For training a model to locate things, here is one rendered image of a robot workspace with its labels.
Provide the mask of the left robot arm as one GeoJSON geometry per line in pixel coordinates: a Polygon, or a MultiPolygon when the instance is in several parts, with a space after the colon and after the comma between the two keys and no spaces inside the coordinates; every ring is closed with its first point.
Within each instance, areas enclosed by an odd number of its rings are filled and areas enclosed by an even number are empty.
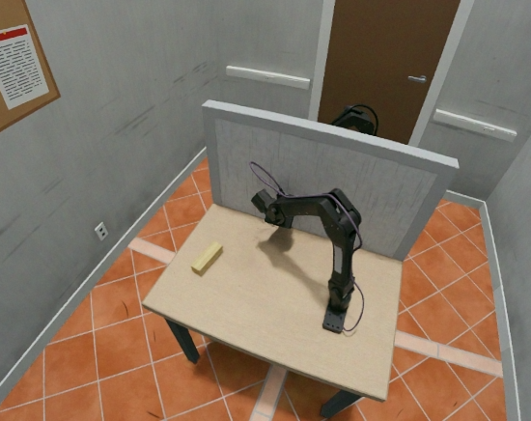
{"type": "MultiPolygon", "coordinates": [[[[361,215],[343,191],[339,188],[334,188],[330,192],[323,194],[328,194],[337,199],[348,212],[350,219],[359,231],[359,224],[362,220],[361,215]]],[[[297,215],[319,216],[326,234],[333,240],[333,267],[331,278],[328,280],[328,290],[330,290],[331,298],[329,299],[322,326],[341,332],[349,308],[348,305],[351,301],[351,294],[354,292],[354,284],[350,279],[350,259],[356,233],[344,211],[333,199],[326,196],[302,198],[286,198],[282,196],[278,198],[279,196],[277,196],[277,200],[272,198],[265,189],[262,189],[256,193],[251,202],[260,213],[265,214],[265,218],[270,224],[279,224],[283,219],[297,215]],[[335,211],[337,206],[340,213],[335,211]],[[329,315],[330,318],[328,317],[329,315]]]]}

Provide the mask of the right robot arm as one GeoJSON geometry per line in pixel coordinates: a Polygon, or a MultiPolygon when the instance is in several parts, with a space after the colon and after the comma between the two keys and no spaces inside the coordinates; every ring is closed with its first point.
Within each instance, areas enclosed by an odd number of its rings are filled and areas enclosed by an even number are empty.
{"type": "MultiPolygon", "coordinates": [[[[349,105],[345,106],[344,110],[346,111],[348,110],[348,108],[351,108],[351,106],[349,105]]],[[[374,124],[372,123],[368,114],[365,111],[362,111],[360,109],[357,109],[357,108],[353,108],[353,109],[355,111],[350,110],[349,111],[350,114],[348,112],[347,114],[345,113],[343,116],[341,116],[345,111],[341,113],[340,115],[341,117],[338,120],[336,120],[333,124],[331,124],[331,126],[336,126],[336,127],[340,127],[344,129],[348,129],[348,128],[351,128],[352,126],[355,126],[360,131],[360,133],[374,136],[374,133],[373,133],[373,131],[375,131],[374,124]],[[356,114],[353,114],[353,112],[356,114]]]]}

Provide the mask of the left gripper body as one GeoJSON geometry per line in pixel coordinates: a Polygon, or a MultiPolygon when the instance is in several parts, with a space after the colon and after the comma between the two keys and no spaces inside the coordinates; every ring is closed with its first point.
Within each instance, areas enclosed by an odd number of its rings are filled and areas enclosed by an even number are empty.
{"type": "MultiPolygon", "coordinates": [[[[280,190],[280,192],[284,194],[284,192],[282,190],[280,190]]],[[[279,196],[279,198],[282,197],[282,195],[278,194],[278,192],[277,192],[277,196],[279,196]]],[[[287,229],[291,229],[292,223],[293,223],[293,217],[287,217],[287,218],[283,219],[283,221],[281,223],[273,224],[273,225],[280,226],[280,227],[287,228],[287,229]]]]}

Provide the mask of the grey panel wall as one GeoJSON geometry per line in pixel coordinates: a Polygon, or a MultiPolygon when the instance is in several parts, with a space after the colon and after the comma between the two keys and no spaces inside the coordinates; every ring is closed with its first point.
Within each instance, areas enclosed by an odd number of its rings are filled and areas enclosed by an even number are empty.
{"type": "Polygon", "coordinates": [[[362,249],[404,261],[451,181],[458,160],[372,135],[208,100],[202,105],[212,202],[266,218],[254,161],[294,196],[340,188],[362,217],[362,249]]]}

